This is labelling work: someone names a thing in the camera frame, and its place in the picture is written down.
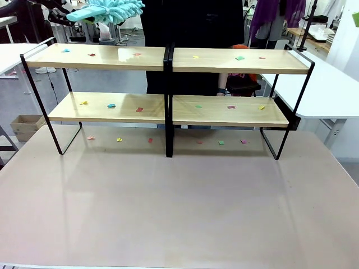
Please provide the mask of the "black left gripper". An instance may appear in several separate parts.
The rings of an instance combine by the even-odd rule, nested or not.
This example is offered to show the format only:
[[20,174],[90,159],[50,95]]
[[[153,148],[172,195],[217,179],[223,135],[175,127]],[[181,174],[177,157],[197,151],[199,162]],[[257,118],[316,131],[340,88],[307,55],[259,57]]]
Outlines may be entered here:
[[49,14],[48,14],[48,21],[55,23],[55,24],[60,24],[60,25],[65,25],[65,26],[73,26],[75,24],[75,22],[70,21],[69,19],[67,19],[67,15],[72,13],[73,11],[76,11],[73,7],[70,8],[48,8]]

